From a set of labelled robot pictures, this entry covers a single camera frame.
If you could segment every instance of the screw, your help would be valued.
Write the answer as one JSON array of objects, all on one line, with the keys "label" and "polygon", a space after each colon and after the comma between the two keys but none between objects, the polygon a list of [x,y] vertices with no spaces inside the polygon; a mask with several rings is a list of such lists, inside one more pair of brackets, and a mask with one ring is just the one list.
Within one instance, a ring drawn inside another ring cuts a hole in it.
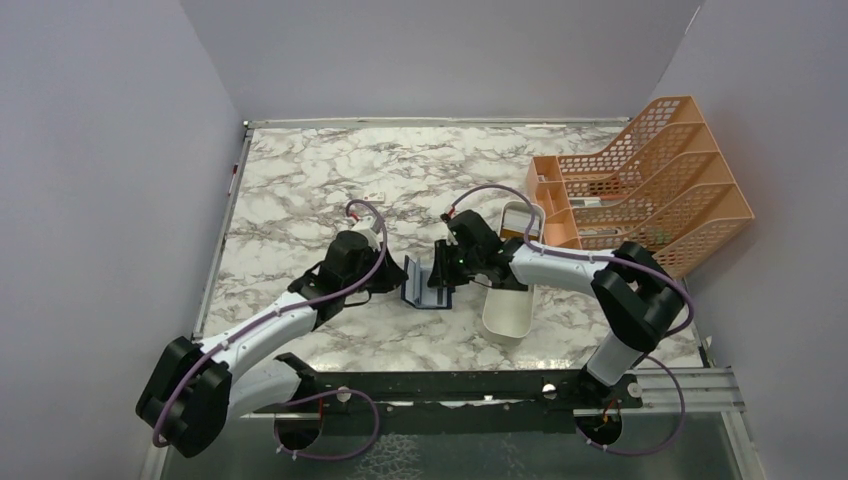
[{"label": "screw", "polygon": [[627,393],[633,398],[642,398],[642,386],[633,382],[627,385]]},{"label": "screw", "polygon": [[542,387],[542,396],[547,398],[548,400],[553,400],[556,398],[556,387],[552,383],[546,383],[544,387]]},{"label": "screw", "polygon": [[[339,387],[337,390],[347,390],[347,389],[348,389],[347,387]],[[336,398],[340,402],[345,403],[348,400],[350,400],[350,394],[349,393],[337,393]]]}]

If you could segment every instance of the metal frame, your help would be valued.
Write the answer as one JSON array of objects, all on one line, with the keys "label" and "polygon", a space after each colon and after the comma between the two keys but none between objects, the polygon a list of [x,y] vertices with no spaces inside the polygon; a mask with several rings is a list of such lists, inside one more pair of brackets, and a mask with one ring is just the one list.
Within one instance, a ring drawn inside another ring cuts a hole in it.
[{"label": "metal frame", "polygon": [[724,429],[728,443],[736,458],[736,465],[743,480],[765,480],[763,465],[757,454],[757,448],[748,435],[745,417],[741,412],[723,412]]},{"label": "metal frame", "polygon": [[[673,368],[683,389],[686,413],[745,411],[745,402],[730,368]],[[680,398],[674,382],[663,370],[633,370],[642,388],[641,408],[622,409],[622,415],[667,414],[680,412]],[[601,410],[575,410],[575,416],[597,415]]]},{"label": "metal frame", "polygon": [[[680,279],[680,283],[683,284],[683,288],[685,288],[688,293],[692,293],[691,290],[689,290],[689,281],[686,279],[685,276]],[[689,329],[692,331],[692,336],[695,338],[695,343],[698,345],[698,354],[701,357],[702,366],[704,368],[714,367],[715,365],[709,360],[706,344],[701,338],[701,333],[698,331],[698,326],[695,324],[695,322],[692,322],[692,324],[689,325]]]},{"label": "metal frame", "polygon": [[252,120],[247,128],[364,128],[364,127],[531,127],[564,124],[618,125],[630,117],[613,118],[451,118],[451,117],[344,117]]},{"label": "metal frame", "polygon": [[244,132],[244,141],[241,145],[241,153],[236,160],[235,178],[231,183],[230,196],[227,199],[227,206],[224,210],[224,219],[221,222],[221,229],[218,232],[218,238],[215,241],[215,251],[212,254],[212,265],[209,267],[209,274],[206,276],[206,285],[203,287],[203,298],[200,301],[200,311],[197,315],[197,320],[194,322],[192,330],[192,339],[199,338],[203,333],[203,327],[206,324],[206,316],[209,314],[209,306],[212,303],[212,296],[215,294],[215,284],[218,281],[218,270],[221,268],[221,257],[224,255],[224,247],[227,245],[227,232],[230,230],[230,222],[233,220],[233,211],[236,208],[236,198],[238,198],[239,187],[241,186],[242,177],[244,177],[245,164],[247,157],[250,154],[250,145],[253,143],[254,129],[250,128],[249,122],[244,122],[247,128]]}]

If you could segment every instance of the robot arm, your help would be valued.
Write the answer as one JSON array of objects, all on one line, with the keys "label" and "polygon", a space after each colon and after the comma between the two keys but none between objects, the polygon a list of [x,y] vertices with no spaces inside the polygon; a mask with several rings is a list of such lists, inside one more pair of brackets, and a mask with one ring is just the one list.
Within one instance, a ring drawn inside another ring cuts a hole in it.
[{"label": "robot arm", "polygon": [[606,395],[634,362],[657,347],[683,308],[683,298],[671,286],[643,270],[554,255],[618,257],[665,275],[651,253],[636,243],[624,242],[616,250],[584,252],[546,247],[540,252],[520,238],[502,241],[474,211],[443,219],[455,242],[436,242],[429,287],[456,287],[482,274],[496,289],[526,290],[530,285],[546,285],[597,297],[612,331],[582,373],[586,387],[599,396]]},{"label": "robot arm", "polygon": [[[277,362],[251,367],[341,312],[346,295],[320,299],[353,286],[379,261],[379,228],[375,218],[365,217],[351,230],[340,232],[322,262],[241,324],[200,343],[180,337],[168,344],[139,398],[136,414],[156,429],[167,410],[161,435],[184,456],[192,457],[217,437],[227,418],[289,400],[300,383],[294,370]],[[405,280],[406,274],[386,249],[379,268],[360,291],[369,296],[387,293]],[[186,376],[190,378],[185,387],[166,408]]]}]

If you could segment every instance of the white plastic container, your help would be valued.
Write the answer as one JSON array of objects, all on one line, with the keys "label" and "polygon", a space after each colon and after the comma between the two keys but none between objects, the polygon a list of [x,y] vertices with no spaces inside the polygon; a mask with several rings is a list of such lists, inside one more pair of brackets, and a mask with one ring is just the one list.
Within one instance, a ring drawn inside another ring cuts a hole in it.
[{"label": "white plastic container", "polygon": [[[536,210],[536,225],[531,230],[531,237],[541,233],[544,235],[545,211],[539,205],[533,205]],[[505,228],[504,219],[516,218],[516,214],[523,214],[526,221],[530,221],[527,205],[520,201],[507,202],[498,221],[499,236],[504,239],[523,234],[526,224],[518,228]],[[483,305],[483,337],[490,342],[503,345],[518,345],[521,340],[530,333],[530,324],[533,321],[533,306],[536,303],[536,289],[533,285],[526,292],[514,290],[489,289],[486,294],[486,303]]]}]

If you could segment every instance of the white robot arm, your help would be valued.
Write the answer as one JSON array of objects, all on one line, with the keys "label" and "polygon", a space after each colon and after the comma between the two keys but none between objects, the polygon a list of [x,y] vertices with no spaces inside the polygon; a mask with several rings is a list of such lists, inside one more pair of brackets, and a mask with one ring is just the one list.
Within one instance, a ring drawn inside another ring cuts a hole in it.
[{"label": "white robot arm", "polygon": [[[484,274],[493,288],[526,290],[529,285],[547,285],[598,298],[612,332],[579,372],[563,370],[543,374],[545,378],[567,377],[563,385],[580,386],[580,391],[563,393],[559,397],[557,401],[564,403],[559,404],[558,409],[597,408],[603,406],[603,401],[608,402],[611,392],[620,386],[624,372],[641,355],[656,347],[683,307],[679,295],[651,275],[608,261],[587,262],[552,254],[585,255],[582,251],[549,247],[539,252],[521,239],[504,242],[473,211],[464,211],[447,223],[456,242],[450,245],[444,240],[436,242],[433,272],[427,282],[429,287],[456,287],[467,284],[477,274]],[[351,286],[366,278],[369,269],[376,268],[376,273],[367,282],[360,282],[358,289],[367,290],[369,294],[390,292],[407,279],[391,259],[383,240],[377,237],[380,227],[382,223],[378,219],[366,217],[351,230],[340,232],[324,261],[305,272],[271,305],[242,324],[200,343],[183,337],[171,342],[136,406],[137,415],[154,427],[156,438],[161,434],[181,454],[191,457],[211,444],[228,418],[270,404],[304,398],[316,393],[316,389],[320,393],[320,389],[329,387],[326,382],[310,378],[315,372],[305,373],[308,366],[297,368],[292,363],[274,361],[252,367],[280,346],[311,332],[340,312],[346,294],[338,293],[353,293]],[[378,254],[382,250],[386,250],[385,254]],[[636,244],[625,243],[615,251],[591,254],[598,258],[620,256],[627,262],[662,271],[650,253]],[[429,372],[426,381],[428,385],[448,385],[455,373]],[[395,374],[360,375],[373,378]],[[430,378],[439,375],[444,378],[436,381]],[[429,393],[426,386],[414,390],[417,394],[425,390],[423,394],[430,395],[427,397],[430,401],[484,396],[468,390],[465,385],[457,387],[459,393],[434,388],[436,390]],[[521,385],[515,388],[518,390],[509,393],[512,397],[532,399],[539,393]],[[367,393],[378,397],[379,401],[379,392]],[[391,401],[395,398],[392,397],[394,393],[397,392],[384,395],[383,400]],[[512,412],[510,415],[524,421],[520,409],[515,408]],[[446,415],[458,413],[446,411]]]}]

